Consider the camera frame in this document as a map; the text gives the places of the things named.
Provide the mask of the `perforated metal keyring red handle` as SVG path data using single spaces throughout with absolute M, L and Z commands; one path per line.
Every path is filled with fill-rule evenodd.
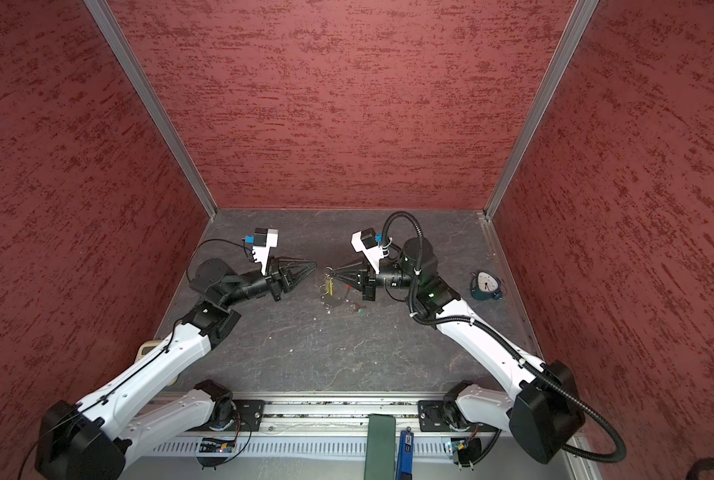
M 365 311 L 365 307 L 358 302 L 358 291 L 338 279 L 332 267 L 325 268 L 324 280 L 319 291 L 321 303 L 327 314 L 333 314 L 337 310 L 355 314 L 362 314 Z

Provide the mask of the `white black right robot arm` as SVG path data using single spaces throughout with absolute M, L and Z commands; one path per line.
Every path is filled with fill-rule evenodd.
M 439 275 L 431 243 L 408 240 L 397 260 L 389 258 L 373 230 L 358 231 L 351 243 L 361 259 L 332 271 L 333 278 L 374 300 L 379 289 L 404 289 L 412 301 L 412 319 L 449 337 L 483 365 L 501 386 L 489 390 L 461 382 L 444 398 L 453 412 L 451 425 L 485 424 L 508 432 L 534 460 L 546 464 L 584 425 L 585 415 L 565 396 L 541 382 L 571 380 L 569 370 L 547 366 L 485 322 L 466 300 Z

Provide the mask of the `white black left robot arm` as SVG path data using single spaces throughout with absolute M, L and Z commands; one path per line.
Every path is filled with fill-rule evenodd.
M 316 269 L 312 260 L 282 257 L 239 274 L 221 259 L 204 261 L 190 282 L 199 301 L 164 340 L 105 386 L 45 413 L 36 470 L 47 479 L 116 479 L 143 454 L 192 428 L 238 434 L 242 416 L 233 394 L 211 380 L 164 406 L 145 408 L 228 338 L 241 318 L 235 305 L 267 295 L 280 300 Z

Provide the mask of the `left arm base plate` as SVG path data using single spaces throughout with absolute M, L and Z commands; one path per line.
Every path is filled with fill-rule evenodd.
M 214 406 L 207 426 L 216 432 L 257 432 L 263 419 L 266 402 L 261 399 L 220 400 Z

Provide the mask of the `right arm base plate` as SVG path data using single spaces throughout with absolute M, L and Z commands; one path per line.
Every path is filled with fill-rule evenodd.
M 422 432 L 473 433 L 495 432 L 496 428 L 483 423 L 468 421 L 453 401 L 419 400 L 417 402 L 420 429 Z

